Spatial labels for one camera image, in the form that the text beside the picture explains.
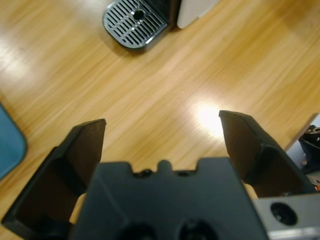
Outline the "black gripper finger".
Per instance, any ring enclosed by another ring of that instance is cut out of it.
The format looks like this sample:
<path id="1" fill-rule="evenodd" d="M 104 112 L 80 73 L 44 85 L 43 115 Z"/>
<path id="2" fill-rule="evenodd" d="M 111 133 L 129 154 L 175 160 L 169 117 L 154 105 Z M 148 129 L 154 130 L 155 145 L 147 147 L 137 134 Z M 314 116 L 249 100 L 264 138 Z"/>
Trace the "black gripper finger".
<path id="1" fill-rule="evenodd" d="M 227 153 L 240 179 L 259 198 L 314 194 L 316 188 L 250 115 L 220 110 Z"/>
<path id="2" fill-rule="evenodd" d="M 74 126 L 54 147 L 1 220 L 24 240 L 66 240 L 78 198 L 101 161 L 105 119 Z"/>

